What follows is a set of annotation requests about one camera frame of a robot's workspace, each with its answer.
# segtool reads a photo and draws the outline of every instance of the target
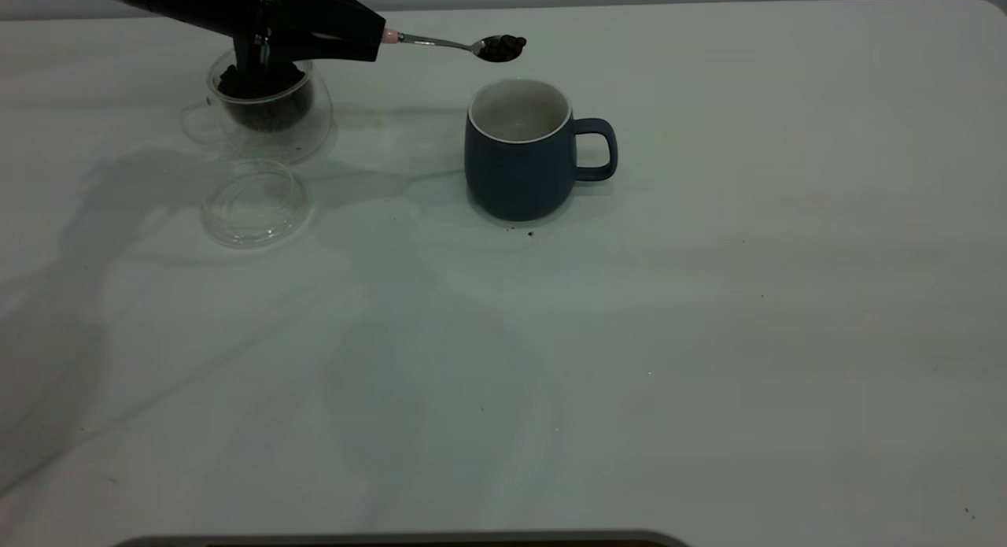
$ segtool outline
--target coffee beans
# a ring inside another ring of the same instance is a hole
[[[267,96],[282,95],[305,77],[294,63],[270,65],[266,78],[249,77],[231,65],[221,75],[217,90],[231,99],[266,99]],[[314,89],[311,81],[307,81],[290,95],[269,102],[230,103],[225,100],[224,107],[238,124],[249,130],[285,131],[308,114],[313,100]]]
[[[526,38],[516,38],[514,35],[501,35],[496,40],[486,42],[479,49],[479,59],[490,60],[493,63],[507,63],[508,60],[517,59],[521,55],[522,49],[528,44]]]

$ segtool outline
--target glass cup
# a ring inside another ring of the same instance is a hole
[[[277,160],[239,160],[220,171],[200,213],[202,227],[214,241],[229,248],[260,248],[307,221],[310,193]]]
[[[302,160],[324,144],[332,127],[332,100],[311,60],[296,60],[304,78],[287,91],[263,99],[234,99],[219,87],[236,60],[233,49],[221,55],[206,75],[209,95],[182,110],[182,132],[188,139],[283,163]]]

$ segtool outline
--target spoon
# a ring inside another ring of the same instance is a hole
[[[528,42],[526,38],[516,38],[514,35],[490,35],[488,38],[465,45],[463,42],[439,40],[439,38],[425,38],[421,35],[403,34],[402,31],[385,30],[382,42],[397,44],[397,42],[411,42],[414,45],[432,45],[433,47],[453,47],[464,48],[479,59],[489,60],[490,63],[507,63],[508,60],[517,59],[521,55],[522,49]]]

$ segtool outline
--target spoon handle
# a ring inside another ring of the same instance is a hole
[[[460,44],[457,41],[439,40],[439,38],[425,38],[422,35],[403,34],[402,31],[385,30],[385,38],[382,42],[411,42],[414,45],[432,45],[433,47],[453,47],[464,48],[471,51],[471,45]]]

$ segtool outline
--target table surface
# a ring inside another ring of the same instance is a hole
[[[531,42],[508,65],[320,63],[338,134],[297,166],[315,210],[259,252],[201,231],[212,153],[177,125],[226,38],[0,23],[0,543],[1002,542],[999,9],[388,17]],[[611,121],[621,164],[512,228],[470,206],[461,146],[472,93],[514,75]]]

